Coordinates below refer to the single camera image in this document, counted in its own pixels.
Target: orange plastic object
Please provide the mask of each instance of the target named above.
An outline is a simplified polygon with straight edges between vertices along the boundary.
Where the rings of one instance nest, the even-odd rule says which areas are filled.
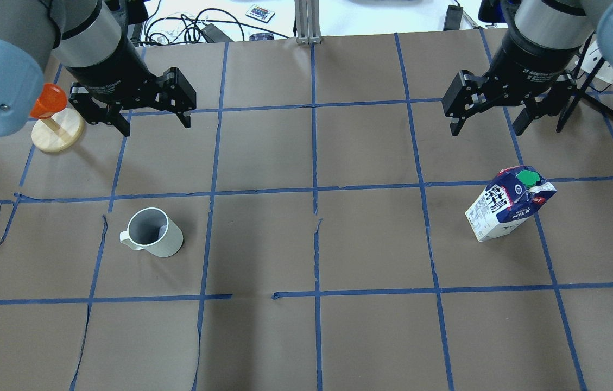
[[[36,99],[34,108],[31,109],[31,116],[37,119],[46,119],[55,113],[62,111],[67,106],[67,97],[57,84],[46,83],[43,85],[41,96]]]

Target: wooden base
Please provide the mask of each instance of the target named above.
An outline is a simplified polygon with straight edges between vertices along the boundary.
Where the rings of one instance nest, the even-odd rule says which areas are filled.
[[[48,119],[39,119],[31,131],[31,141],[44,153],[69,148],[82,135],[85,121],[74,109],[65,108]]]

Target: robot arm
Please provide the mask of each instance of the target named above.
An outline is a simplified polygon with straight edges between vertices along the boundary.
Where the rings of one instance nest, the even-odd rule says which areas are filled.
[[[560,114],[576,89],[565,69],[594,26],[599,48],[613,66],[613,0],[485,0],[483,5],[481,18],[507,22],[508,31],[484,75],[460,70],[448,88],[442,104],[454,136],[466,119],[493,106],[525,105],[514,122],[517,134],[534,119]]]
[[[117,2],[0,0],[0,136],[28,119],[51,50],[78,81],[69,99],[85,121],[112,124],[129,136],[120,110],[153,107],[190,127],[195,89],[175,67],[151,74],[125,35],[127,21],[117,20],[107,3]]]

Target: white mug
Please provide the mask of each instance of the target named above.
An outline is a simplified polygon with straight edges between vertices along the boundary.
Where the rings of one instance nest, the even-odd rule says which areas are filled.
[[[121,243],[132,250],[147,250],[165,258],[178,252],[183,245],[183,233],[160,208],[145,208],[135,213],[128,222],[128,230],[121,232]]]

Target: milk carton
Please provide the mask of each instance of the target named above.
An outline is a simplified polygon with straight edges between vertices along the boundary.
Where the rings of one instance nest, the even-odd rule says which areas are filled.
[[[478,242],[502,237],[536,213],[557,189],[532,166],[505,168],[465,211]]]

